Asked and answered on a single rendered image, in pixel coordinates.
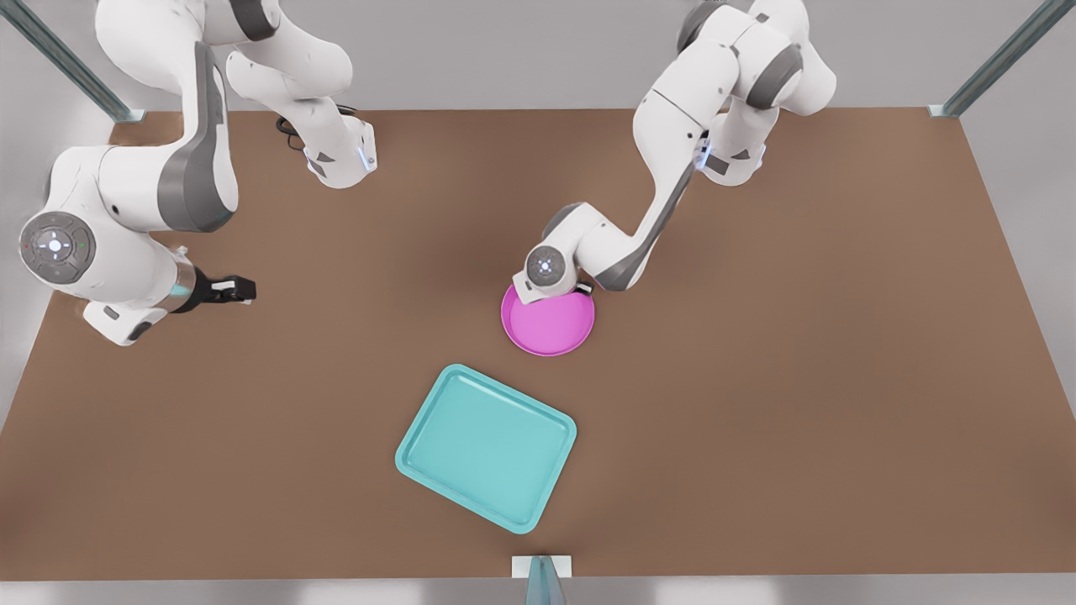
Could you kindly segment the pink round plate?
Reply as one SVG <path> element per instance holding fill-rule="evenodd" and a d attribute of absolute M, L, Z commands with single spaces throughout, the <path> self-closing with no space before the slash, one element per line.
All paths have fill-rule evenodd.
<path fill-rule="evenodd" d="M 558 356 L 583 344 L 595 316 L 592 296 L 575 291 L 524 305 L 511 286 L 501 299 L 504 332 L 519 348 L 538 356 Z"/>

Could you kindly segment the teal rectangular tray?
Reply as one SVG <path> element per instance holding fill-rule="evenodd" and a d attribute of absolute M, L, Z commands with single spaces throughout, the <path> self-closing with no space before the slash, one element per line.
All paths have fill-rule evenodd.
<path fill-rule="evenodd" d="M 578 435 L 569 416 L 462 364 L 442 369 L 399 445 L 404 476 L 527 534 Z"/>

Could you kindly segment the silver frame post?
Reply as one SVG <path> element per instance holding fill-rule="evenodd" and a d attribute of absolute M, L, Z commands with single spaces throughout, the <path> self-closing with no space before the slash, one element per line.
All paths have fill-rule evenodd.
<path fill-rule="evenodd" d="M 23 0 L 0 0 L 0 15 L 3 16 L 43 57 L 88 96 L 101 111 L 116 124 L 134 124 L 145 119 L 145 111 L 127 107 L 108 85 L 93 73 L 73 50 L 46 26 L 34 11 Z"/>
<path fill-rule="evenodd" d="M 562 579 L 572 577 L 571 555 L 512 555 L 511 577 L 526 579 L 524 605 L 567 605 Z"/>
<path fill-rule="evenodd" d="M 1042 0 L 1038 8 L 944 103 L 928 107 L 929 115 L 932 118 L 961 118 L 1073 8 L 1076 8 L 1076 0 Z"/>

